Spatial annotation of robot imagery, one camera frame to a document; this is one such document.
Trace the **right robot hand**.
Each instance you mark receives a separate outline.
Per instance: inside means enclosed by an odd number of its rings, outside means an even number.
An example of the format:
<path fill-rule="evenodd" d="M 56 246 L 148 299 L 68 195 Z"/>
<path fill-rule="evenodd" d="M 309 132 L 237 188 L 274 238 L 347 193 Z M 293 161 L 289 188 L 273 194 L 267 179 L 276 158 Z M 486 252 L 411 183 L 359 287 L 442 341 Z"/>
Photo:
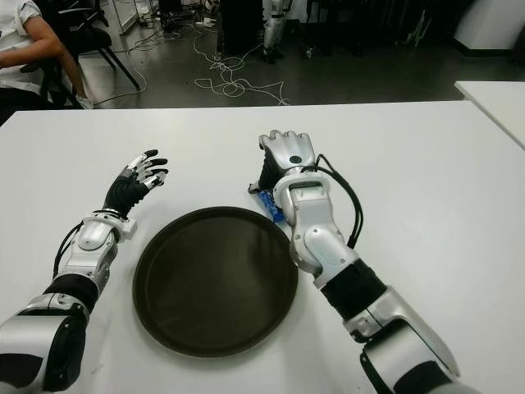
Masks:
<path fill-rule="evenodd" d="M 270 190 L 289 170 L 312 166 L 315 162 L 313 146 L 306 133 L 273 130 L 269 135 L 260 135 L 258 143 L 264 151 L 264 160 L 256 191 Z"/>

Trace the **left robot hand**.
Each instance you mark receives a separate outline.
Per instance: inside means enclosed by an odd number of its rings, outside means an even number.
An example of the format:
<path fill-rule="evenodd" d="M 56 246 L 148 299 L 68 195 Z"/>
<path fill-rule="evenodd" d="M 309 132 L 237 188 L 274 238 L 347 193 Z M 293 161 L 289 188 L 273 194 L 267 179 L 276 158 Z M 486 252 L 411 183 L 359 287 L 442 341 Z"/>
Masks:
<path fill-rule="evenodd" d="M 124 166 L 110 185 L 103 202 L 103 210 L 110 210 L 126 218 L 130 210 L 151 190 L 164 184 L 168 169 L 166 158 L 158 158 L 158 150 L 139 154 Z"/>

